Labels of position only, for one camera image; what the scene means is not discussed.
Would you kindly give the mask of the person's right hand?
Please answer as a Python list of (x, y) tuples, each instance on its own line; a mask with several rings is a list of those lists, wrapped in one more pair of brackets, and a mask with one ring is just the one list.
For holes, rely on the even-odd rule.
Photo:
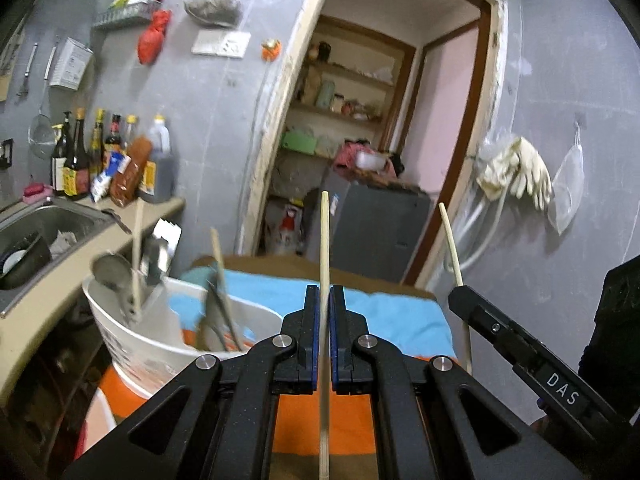
[(536, 432), (536, 434), (539, 434), (541, 437), (544, 437), (549, 431), (550, 424), (551, 424), (551, 419), (549, 415), (544, 414), (544, 416), (532, 422), (529, 425), (529, 427), (532, 428)]

